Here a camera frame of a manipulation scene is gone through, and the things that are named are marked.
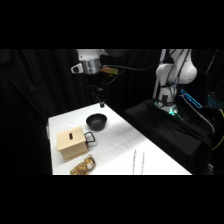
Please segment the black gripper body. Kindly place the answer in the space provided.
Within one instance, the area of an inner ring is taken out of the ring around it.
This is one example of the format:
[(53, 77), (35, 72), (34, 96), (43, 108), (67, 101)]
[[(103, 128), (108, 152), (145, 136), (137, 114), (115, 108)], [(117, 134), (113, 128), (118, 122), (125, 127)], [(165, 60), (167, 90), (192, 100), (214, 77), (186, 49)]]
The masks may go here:
[(104, 89), (101, 86), (101, 81), (98, 75), (88, 75), (87, 85), (90, 89), (91, 96), (96, 102), (103, 102), (105, 100), (104, 97)]

